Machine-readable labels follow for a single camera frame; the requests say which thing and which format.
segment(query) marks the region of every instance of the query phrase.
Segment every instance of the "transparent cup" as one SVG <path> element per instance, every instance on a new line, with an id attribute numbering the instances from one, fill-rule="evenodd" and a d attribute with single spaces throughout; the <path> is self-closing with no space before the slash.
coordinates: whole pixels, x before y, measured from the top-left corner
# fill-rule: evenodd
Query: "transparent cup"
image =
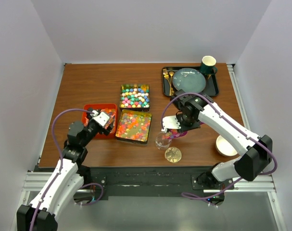
<path id="1" fill-rule="evenodd" d="M 172 139 L 166 137 L 165 132 L 160 132 L 155 138 L 155 145 L 160 150 L 166 150 L 169 148 Z"/>

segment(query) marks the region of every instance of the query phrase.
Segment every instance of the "gray floor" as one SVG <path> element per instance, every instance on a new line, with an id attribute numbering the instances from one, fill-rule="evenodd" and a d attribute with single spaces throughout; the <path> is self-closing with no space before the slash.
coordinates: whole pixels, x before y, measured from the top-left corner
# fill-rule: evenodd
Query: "gray floor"
<path id="1" fill-rule="evenodd" d="M 266 192 L 230 192 L 218 209 L 167 197 L 110 197 L 93 206 L 70 203 L 58 231 L 277 231 Z"/>

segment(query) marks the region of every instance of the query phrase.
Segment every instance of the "orange tray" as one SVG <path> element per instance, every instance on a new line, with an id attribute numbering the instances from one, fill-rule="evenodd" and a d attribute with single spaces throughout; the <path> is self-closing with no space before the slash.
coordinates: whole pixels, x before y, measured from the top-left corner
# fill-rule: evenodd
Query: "orange tray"
<path id="1" fill-rule="evenodd" d="M 89 108 L 92 109 L 101 109 L 102 111 L 109 113 L 110 110 L 115 110 L 115 116 L 114 116 L 114 127 L 111 131 L 111 133 L 109 133 L 107 136 L 105 136 L 104 134 L 97 134 L 95 136 L 94 139 L 111 139 L 115 137 L 116 134 L 116 128 L 117 128 L 117 116 L 118 116 L 118 108 L 116 106 L 116 104 L 113 103 L 98 103 L 98 104 L 86 104 L 84 106 L 85 110 L 88 110 Z M 82 123 L 86 126 L 88 124 L 88 119 L 86 118 L 86 112 L 83 112 L 82 115 Z"/>

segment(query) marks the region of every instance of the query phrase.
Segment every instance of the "mug handle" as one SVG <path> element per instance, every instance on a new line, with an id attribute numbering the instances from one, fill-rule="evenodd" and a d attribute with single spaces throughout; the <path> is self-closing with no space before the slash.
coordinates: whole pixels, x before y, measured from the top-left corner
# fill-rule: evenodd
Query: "mug handle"
<path id="1" fill-rule="evenodd" d="M 215 75 L 217 73 L 217 68 L 215 66 L 213 66 L 213 74 L 212 75 Z"/>

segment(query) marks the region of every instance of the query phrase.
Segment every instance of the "wall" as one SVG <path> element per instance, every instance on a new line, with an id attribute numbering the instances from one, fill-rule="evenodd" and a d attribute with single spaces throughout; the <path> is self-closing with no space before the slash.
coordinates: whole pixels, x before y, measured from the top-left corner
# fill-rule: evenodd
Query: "wall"
<path id="1" fill-rule="evenodd" d="M 0 0 L 0 231 L 10 229 L 51 119 L 62 63 L 29 0 Z"/>
<path id="2" fill-rule="evenodd" d="M 272 0 L 235 73 L 251 128 L 273 139 L 274 183 L 292 231 L 292 0 Z"/>
<path id="3" fill-rule="evenodd" d="M 67 63 L 235 63 L 270 0 L 32 0 Z"/>

